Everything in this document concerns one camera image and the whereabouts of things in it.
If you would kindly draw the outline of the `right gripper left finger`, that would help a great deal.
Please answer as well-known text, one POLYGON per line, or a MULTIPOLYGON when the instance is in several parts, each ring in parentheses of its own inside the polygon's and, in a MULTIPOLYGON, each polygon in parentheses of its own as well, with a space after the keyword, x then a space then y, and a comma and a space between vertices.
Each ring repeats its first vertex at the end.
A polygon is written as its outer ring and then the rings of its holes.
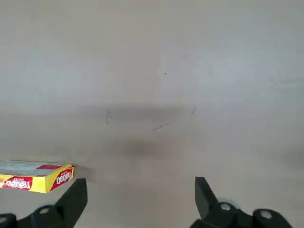
POLYGON ((87 205, 86 179, 76 179, 53 205, 45 205, 17 220, 12 213, 0 215, 2 228, 73 228, 87 205))

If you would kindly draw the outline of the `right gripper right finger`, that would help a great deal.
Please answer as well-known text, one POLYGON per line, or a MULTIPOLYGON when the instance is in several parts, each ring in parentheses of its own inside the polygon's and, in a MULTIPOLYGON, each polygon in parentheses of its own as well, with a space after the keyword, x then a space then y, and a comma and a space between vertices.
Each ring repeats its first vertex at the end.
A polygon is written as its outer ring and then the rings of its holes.
POLYGON ((219 201, 204 177, 195 178, 195 203, 200 218, 192 228, 290 228, 280 213, 271 209, 256 209, 246 214, 233 204, 219 201))

